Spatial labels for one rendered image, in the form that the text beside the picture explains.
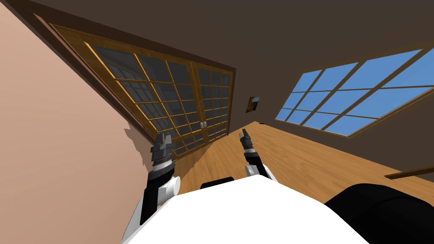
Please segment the wide wooden glazed door leaf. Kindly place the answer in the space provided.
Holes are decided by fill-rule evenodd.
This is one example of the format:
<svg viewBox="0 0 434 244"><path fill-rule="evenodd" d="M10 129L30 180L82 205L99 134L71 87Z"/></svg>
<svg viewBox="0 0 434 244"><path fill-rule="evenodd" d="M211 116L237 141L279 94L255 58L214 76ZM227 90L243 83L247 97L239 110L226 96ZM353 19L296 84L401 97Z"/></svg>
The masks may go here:
<svg viewBox="0 0 434 244"><path fill-rule="evenodd" d="M54 29L152 136L171 135L176 158L204 146L191 62L59 25Z"/></svg>

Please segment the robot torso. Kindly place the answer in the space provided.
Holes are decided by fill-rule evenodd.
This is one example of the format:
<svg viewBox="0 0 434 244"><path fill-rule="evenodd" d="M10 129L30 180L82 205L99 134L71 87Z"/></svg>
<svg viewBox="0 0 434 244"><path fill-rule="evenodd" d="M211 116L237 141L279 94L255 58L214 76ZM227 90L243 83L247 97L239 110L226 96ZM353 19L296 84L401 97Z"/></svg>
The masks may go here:
<svg viewBox="0 0 434 244"><path fill-rule="evenodd" d="M261 175L170 198L126 244L368 244L319 201Z"/></svg>

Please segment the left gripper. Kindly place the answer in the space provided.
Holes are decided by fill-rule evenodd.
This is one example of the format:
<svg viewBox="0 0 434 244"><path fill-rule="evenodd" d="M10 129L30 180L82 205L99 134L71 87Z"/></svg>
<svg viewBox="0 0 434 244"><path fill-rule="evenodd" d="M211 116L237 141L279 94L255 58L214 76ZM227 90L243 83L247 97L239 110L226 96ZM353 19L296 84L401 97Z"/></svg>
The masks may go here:
<svg viewBox="0 0 434 244"><path fill-rule="evenodd" d="M163 154L172 154L173 144L171 143L171 135L166 135L164 139L164 134L160 133L157 135L157 142L151 147L151 153L155 154L158 151L162 151Z"/></svg>

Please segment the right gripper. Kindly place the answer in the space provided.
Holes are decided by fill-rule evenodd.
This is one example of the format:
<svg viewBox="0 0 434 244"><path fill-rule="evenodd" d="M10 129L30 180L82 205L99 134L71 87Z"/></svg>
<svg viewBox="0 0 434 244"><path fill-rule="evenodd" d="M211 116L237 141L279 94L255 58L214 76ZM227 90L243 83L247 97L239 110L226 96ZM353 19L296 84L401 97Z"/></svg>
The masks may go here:
<svg viewBox="0 0 434 244"><path fill-rule="evenodd" d="M244 149L253 149L251 137L248 135L246 129L242 129L242 133L239 133L239 138Z"/></svg>

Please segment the small framed wall picture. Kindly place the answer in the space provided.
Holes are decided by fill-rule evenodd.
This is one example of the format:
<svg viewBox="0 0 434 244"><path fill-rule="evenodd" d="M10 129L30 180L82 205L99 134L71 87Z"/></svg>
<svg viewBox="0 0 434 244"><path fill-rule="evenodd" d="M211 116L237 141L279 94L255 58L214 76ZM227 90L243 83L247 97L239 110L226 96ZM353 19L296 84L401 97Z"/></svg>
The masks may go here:
<svg viewBox="0 0 434 244"><path fill-rule="evenodd" d="M250 97L247 108L246 108L246 113L249 113L249 112L256 110L259 99L260 99L260 97L258 97L258 96Z"/></svg>

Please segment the narrow wooden glazed door leaf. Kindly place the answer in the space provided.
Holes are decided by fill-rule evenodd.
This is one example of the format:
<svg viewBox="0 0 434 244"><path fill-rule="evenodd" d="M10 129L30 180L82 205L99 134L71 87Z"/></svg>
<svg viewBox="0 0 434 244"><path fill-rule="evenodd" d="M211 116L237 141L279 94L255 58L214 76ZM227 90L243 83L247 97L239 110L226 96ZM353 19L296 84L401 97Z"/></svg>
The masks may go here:
<svg viewBox="0 0 434 244"><path fill-rule="evenodd" d="M207 127L201 129L199 142L208 145L228 134L235 72L197 62L191 65L198 96L199 122L207 123Z"/></svg>

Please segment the large brown-framed window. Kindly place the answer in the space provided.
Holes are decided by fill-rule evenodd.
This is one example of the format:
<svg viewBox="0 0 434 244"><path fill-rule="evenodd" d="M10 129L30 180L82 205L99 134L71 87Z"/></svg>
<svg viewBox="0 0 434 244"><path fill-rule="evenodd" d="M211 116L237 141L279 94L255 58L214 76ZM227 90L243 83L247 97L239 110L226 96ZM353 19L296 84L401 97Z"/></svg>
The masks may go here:
<svg viewBox="0 0 434 244"><path fill-rule="evenodd" d="M430 93L434 47L305 72L276 120L352 137Z"/></svg>

